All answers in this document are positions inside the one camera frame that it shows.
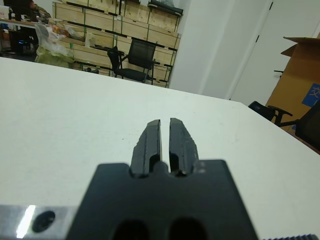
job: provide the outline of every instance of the cardboard box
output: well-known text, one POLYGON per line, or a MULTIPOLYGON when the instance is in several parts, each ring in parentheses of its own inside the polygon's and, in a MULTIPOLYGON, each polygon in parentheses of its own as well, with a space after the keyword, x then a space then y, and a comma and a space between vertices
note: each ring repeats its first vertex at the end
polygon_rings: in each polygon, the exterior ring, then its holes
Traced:
MULTIPOLYGON (((285 37, 285 39, 297 44, 281 53, 289 56, 290 60, 266 104, 293 114, 293 116, 283 116, 282 122, 300 119, 320 100, 320 39, 309 37, 285 37)), ((295 135, 295 125, 285 126, 282 129, 299 139, 295 135)))
POLYGON ((9 7, 0 5, 0 19, 9 19, 9 7))

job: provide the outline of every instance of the chinese character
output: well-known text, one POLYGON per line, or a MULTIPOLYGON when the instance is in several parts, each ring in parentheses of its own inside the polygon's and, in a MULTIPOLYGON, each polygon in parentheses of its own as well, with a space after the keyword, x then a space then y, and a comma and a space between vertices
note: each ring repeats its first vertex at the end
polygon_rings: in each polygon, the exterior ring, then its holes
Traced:
POLYGON ((311 96, 315 96, 316 98, 320 97, 320 87, 314 87, 309 94, 311 96))

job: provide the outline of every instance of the screw hole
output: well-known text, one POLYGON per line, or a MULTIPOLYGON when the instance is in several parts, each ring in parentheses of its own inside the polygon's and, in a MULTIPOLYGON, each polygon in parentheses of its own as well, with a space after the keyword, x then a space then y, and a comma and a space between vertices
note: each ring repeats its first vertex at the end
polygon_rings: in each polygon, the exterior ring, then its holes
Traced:
POLYGON ((128 220, 117 228, 113 240, 148 240, 147 227, 139 220, 128 220))
POLYGON ((55 218, 56 215, 53 211, 45 211, 39 214, 33 222, 32 230, 35 233, 41 233, 47 230, 52 225, 55 218))
POLYGON ((206 240, 203 226, 192 218, 180 218, 170 228, 170 240, 206 240))

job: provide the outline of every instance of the desk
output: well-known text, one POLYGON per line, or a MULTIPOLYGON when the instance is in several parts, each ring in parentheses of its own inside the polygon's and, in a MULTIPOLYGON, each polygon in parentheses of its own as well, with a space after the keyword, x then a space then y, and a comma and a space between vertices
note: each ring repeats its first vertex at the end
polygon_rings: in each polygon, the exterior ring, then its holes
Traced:
POLYGON ((149 121, 181 119, 226 160, 260 239, 320 237, 320 157, 239 102, 0 58, 0 204, 78 206, 100 163, 130 164, 149 121))
POLYGON ((20 27, 35 29, 35 23, 30 22, 30 21, 16 21, 14 19, 0 18, 0 24, 13 24, 13 25, 20 26, 20 27))

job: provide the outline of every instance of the metal plate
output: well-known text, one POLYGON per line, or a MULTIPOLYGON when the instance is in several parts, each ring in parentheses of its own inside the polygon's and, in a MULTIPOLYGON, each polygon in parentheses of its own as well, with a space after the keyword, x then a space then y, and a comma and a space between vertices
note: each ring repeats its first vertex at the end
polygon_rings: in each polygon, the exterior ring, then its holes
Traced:
POLYGON ((0 205, 0 240, 64 240, 77 209, 66 206, 0 205), (49 211, 54 213, 52 224, 44 231, 34 232, 33 227, 40 219, 39 216, 49 211))

